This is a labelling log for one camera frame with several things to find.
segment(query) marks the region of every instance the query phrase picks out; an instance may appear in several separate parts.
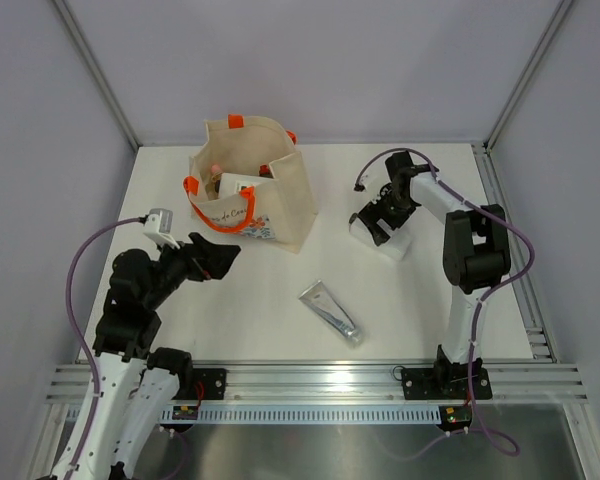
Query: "canvas tote bag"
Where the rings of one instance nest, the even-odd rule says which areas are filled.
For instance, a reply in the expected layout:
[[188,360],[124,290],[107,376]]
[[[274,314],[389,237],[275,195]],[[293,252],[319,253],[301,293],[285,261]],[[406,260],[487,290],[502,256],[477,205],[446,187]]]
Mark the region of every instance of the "canvas tote bag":
[[[190,158],[190,176],[184,180],[194,215],[216,232],[259,238],[294,253],[300,251],[317,209],[295,135],[266,117],[229,115],[227,120],[206,122],[206,126],[207,142]],[[223,173],[255,177],[261,165],[268,165],[273,180],[212,200],[204,188],[211,179],[212,165],[218,165]]]

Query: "white table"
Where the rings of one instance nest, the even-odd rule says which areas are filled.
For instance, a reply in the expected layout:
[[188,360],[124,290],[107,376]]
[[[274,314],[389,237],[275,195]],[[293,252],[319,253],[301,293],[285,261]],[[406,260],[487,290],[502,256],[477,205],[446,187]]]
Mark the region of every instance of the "white table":
[[[186,282],[158,310],[162,327],[153,348],[190,351],[194,360],[318,361],[423,360],[435,357],[451,304],[442,271],[443,227],[424,209],[408,221],[413,242],[396,263],[348,234],[348,219],[359,205],[353,192],[358,171],[378,152],[399,145],[302,145],[320,209],[302,251],[291,254],[265,241],[222,235],[191,217],[182,188],[189,155],[199,147],[140,149],[120,218],[141,216],[152,207],[173,210],[172,234],[188,240],[200,231],[218,243],[242,247],[222,281]],[[441,174],[478,203],[486,197],[468,144],[410,145],[429,155]],[[374,168],[384,171],[383,162]],[[114,234],[98,295],[86,330],[93,344],[111,274],[122,251],[143,248],[157,258],[155,245],[140,226]],[[322,279],[362,327],[357,349],[297,299]],[[482,342],[485,359],[529,359],[531,349],[511,287],[498,292],[486,312]]]

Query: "gray wall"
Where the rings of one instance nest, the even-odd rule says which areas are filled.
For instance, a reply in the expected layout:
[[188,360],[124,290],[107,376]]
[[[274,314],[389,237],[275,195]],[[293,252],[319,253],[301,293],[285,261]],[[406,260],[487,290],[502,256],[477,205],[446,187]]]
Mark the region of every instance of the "gray wall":
[[558,0],[69,0],[145,144],[268,115],[304,143],[483,140]]
[[494,152],[563,360],[600,426],[600,0],[578,2]]
[[[0,0],[0,479],[23,478],[50,374],[75,358],[64,281],[117,217],[132,155],[43,0]],[[107,242],[76,282],[88,318]]]

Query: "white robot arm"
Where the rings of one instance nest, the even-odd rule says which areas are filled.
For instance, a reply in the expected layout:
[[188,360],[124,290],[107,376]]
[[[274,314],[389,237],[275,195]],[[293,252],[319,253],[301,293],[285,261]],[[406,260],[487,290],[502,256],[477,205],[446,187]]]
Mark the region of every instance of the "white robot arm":
[[[158,348],[150,353],[161,324],[155,310],[185,280],[223,278],[240,247],[214,245],[196,233],[189,235],[191,243],[176,242],[169,234],[171,216],[154,209],[144,221],[145,235],[160,250],[157,261],[132,249],[113,262],[93,345],[97,378],[89,383],[60,459],[40,480],[131,479],[165,405],[172,398],[199,400],[196,384],[202,380],[188,352]],[[204,370],[205,377],[210,370]]]
[[[356,190],[366,192],[370,201],[350,218],[350,232],[399,260],[410,243],[409,234],[401,227],[417,208],[424,207],[445,226],[442,263],[452,285],[451,311],[436,363],[429,372],[435,381],[429,388],[423,387],[429,396],[422,399],[431,398],[432,390],[442,398],[466,398],[473,314],[480,297],[499,284],[511,268],[507,231],[443,189],[430,166],[414,165],[408,152],[392,155],[385,165],[389,183],[377,177],[363,177],[356,185]],[[499,205],[482,208],[504,220],[504,210]],[[484,241],[474,244],[476,239]],[[479,319],[473,358],[476,379],[486,375],[480,359],[482,326],[483,320]],[[463,374],[465,381],[460,382]],[[488,396],[490,391],[479,394]]]

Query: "black mount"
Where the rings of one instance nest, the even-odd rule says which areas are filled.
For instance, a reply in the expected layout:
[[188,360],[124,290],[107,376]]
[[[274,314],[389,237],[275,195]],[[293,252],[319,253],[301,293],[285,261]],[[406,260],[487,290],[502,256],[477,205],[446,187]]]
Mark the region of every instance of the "black mount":
[[162,368],[178,375],[180,390],[174,400],[198,400],[196,385],[204,388],[205,400],[224,400],[227,386],[227,370],[224,368],[197,368],[193,366],[191,354],[174,348],[157,348],[147,359],[147,368]]
[[[473,393],[476,400],[493,398],[489,374],[482,359],[473,362]],[[400,375],[405,400],[467,400],[467,364],[451,363],[438,345],[438,355],[429,368],[403,368]]]
[[[394,153],[384,163],[390,182],[380,189],[377,199],[367,203],[349,219],[351,224],[359,218],[371,233],[377,247],[391,238],[383,224],[391,230],[397,230],[420,206],[411,198],[411,179],[420,173],[431,171],[428,164],[414,165],[411,155],[406,151]],[[356,185],[354,190],[362,191],[364,187]]]

